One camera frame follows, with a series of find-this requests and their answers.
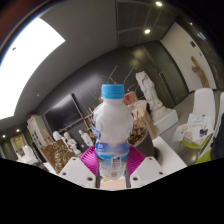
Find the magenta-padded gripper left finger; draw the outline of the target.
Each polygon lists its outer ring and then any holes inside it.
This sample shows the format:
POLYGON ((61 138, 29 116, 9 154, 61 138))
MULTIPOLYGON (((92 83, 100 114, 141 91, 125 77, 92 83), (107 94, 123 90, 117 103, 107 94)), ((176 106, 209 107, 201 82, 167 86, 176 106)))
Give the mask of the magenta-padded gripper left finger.
POLYGON ((84 188, 98 188, 100 175, 95 148, 87 149, 80 157, 71 157, 59 176, 84 188))

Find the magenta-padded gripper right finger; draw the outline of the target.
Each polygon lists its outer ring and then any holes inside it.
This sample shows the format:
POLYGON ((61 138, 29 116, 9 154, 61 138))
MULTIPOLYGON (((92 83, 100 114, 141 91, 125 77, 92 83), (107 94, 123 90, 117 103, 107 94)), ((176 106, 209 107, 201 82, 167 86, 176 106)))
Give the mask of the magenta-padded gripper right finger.
POLYGON ((131 146, 126 163, 126 186, 140 188, 167 175, 157 160, 146 157, 138 149, 131 146))

